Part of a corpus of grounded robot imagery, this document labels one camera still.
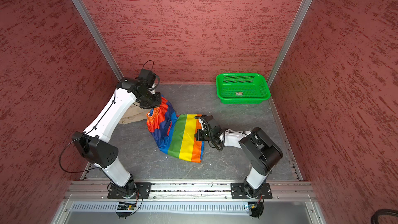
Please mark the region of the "beige shorts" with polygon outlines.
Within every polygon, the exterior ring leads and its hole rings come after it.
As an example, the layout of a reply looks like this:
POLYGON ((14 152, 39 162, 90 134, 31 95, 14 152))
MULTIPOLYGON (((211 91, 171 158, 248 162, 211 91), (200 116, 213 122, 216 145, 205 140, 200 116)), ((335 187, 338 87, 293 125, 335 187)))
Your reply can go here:
POLYGON ((124 113, 119 121, 119 124, 129 124, 133 122, 147 120, 147 114, 149 112, 150 110, 142 109, 139 106, 133 104, 124 113))

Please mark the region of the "multicolour shorts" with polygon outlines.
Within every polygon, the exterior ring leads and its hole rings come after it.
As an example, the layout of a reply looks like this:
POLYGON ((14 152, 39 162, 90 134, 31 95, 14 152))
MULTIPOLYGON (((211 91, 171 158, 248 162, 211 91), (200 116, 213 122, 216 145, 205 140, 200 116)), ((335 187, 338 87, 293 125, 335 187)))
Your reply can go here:
POLYGON ((180 160, 200 163, 204 142, 198 141, 195 134, 202 128, 198 119, 202 115, 177 115, 172 104, 161 99, 161 105, 147 114, 147 128, 159 150, 180 160))

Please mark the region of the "green plastic basket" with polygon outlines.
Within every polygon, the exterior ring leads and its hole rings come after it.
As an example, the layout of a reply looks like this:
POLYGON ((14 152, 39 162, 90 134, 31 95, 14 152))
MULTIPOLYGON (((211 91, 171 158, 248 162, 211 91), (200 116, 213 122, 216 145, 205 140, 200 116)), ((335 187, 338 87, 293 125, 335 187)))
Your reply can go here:
POLYGON ((271 97, 266 79, 255 73, 226 73, 216 77, 217 96, 223 104, 261 104, 271 97))

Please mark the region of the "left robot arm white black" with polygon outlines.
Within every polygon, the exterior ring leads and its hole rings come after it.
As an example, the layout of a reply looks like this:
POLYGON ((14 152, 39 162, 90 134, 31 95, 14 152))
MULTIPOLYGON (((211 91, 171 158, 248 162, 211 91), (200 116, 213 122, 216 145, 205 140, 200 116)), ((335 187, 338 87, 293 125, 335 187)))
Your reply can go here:
POLYGON ((143 109, 160 106, 161 95, 155 90, 159 83, 157 75, 122 78, 95 120, 83 132, 72 135, 72 144, 79 154, 109 178, 110 196, 118 196, 120 199, 139 197, 132 174, 120 162, 119 149, 109 141, 118 122, 135 102, 143 109))

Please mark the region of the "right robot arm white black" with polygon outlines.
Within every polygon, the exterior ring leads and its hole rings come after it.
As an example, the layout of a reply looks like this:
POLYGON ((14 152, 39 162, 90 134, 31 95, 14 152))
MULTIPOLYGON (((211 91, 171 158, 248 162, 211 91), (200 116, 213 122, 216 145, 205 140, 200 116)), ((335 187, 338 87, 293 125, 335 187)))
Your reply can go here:
POLYGON ((283 158, 282 150, 261 128, 234 131, 223 129, 213 116, 197 116, 195 119, 201 125, 195 134, 198 141, 208 142, 211 148, 219 152, 225 147, 240 148, 250 162, 251 169, 244 182, 232 189, 236 191, 240 188, 249 199, 262 199, 267 177, 283 158))

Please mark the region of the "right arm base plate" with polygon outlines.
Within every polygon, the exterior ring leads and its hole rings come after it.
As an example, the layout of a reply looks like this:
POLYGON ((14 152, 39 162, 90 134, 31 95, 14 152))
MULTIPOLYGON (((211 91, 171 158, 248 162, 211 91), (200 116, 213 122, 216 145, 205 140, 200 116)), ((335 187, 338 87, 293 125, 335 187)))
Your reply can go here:
POLYGON ((231 183, 232 199, 270 200, 273 198, 271 187, 263 183, 258 189, 253 189, 248 183, 231 183))

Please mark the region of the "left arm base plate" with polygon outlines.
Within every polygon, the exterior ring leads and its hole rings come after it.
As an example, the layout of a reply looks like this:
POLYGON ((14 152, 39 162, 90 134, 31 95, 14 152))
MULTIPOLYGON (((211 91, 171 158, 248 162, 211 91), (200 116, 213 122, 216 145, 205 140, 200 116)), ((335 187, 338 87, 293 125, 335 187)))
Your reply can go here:
POLYGON ((124 186, 118 186, 111 181, 108 186, 108 199, 148 199, 152 183, 137 183, 133 180, 128 181, 124 186))

